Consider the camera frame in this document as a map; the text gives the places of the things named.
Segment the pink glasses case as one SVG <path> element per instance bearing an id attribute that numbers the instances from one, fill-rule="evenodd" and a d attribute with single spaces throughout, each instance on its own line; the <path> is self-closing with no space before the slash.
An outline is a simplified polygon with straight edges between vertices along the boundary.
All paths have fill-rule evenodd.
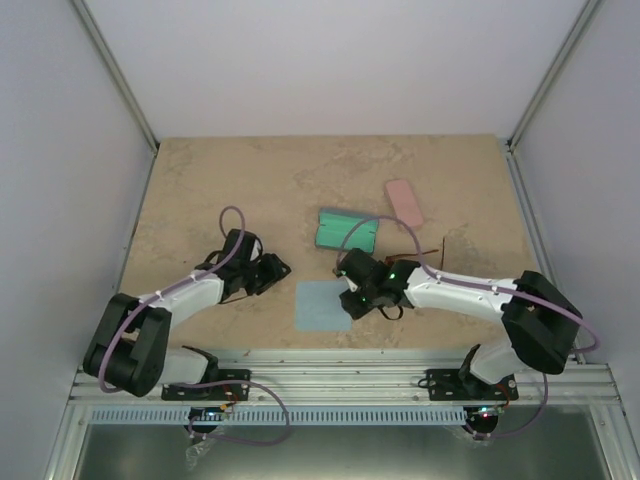
<path id="1" fill-rule="evenodd" d="M 389 180 L 384 185 L 385 194 L 395 216 L 416 229 L 424 225 L 424 216 L 410 182 L 406 179 Z"/>

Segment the brown rectangular sunglasses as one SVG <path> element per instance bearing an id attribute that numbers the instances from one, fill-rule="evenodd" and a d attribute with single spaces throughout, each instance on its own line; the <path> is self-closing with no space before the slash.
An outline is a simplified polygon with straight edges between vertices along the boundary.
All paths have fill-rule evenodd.
<path id="1" fill-rule="evenodd" d="M 432 260 L 434 268 L 442 270 L 444 268 L 445 256 L 446 256 L 446 238 L 441 239 L 440 245 L 437 248 L 422 251 L 422 255 L 427 259 Z M 395 255 L 386 256 L 384 263 L 388 266 L 393 265 L 398 260 L 412 260 L 417 261 L 418 255 L 415 252 L 412 253 L 400 253 Z"/>

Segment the blue-grey glasses case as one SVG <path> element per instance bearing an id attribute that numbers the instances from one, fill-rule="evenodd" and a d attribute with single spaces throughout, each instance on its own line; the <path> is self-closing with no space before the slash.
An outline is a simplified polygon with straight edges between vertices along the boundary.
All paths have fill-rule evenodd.
<path id="1" fill-rule="evenodd" d="M 379 221 L 370 214 L 323 207 L 318 212 L 315 246 L 320 249 L 359 248 L 372 254 Z"/>

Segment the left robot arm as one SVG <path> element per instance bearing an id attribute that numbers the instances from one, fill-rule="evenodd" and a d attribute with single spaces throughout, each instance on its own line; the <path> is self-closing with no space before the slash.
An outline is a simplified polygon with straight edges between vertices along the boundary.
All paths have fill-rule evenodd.
<path id="1" fill-rule="evenodd" d="M 144 397 L 160 385 L 170 400 L 210 398 L 224 379 L 218 359 L 193 346 L 171 349 L 171 330 L 240 291 L 259 296 L 290 273 L 291 267 L 267 253 L 257 235 L 233 229 L 222 249 L 209 253 L 177 284 L 139 297 L 114 295 L 89 343 L 83 371 L 100 380 L 107 393 Z"/>

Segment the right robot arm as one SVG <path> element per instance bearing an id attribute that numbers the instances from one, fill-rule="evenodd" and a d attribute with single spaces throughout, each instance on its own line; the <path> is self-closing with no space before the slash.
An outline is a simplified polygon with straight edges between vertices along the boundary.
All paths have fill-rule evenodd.
<path id="1" fill-rule="evenodd" d="M 504 329 L 503 338 L 474 345 L 455 370 L 430 370 L 433 400 L 490 400 L 527 368 L 559 375 L 571 355 L 580 312 L 543 275 L 524 271 L 517 279 L 482 279 L 424 268 L 416 260 L 391 264 L 353 249 L 336 273 L 348 284 L 340 304 L 358 320 L 373 310 L 447 310 Z"/>

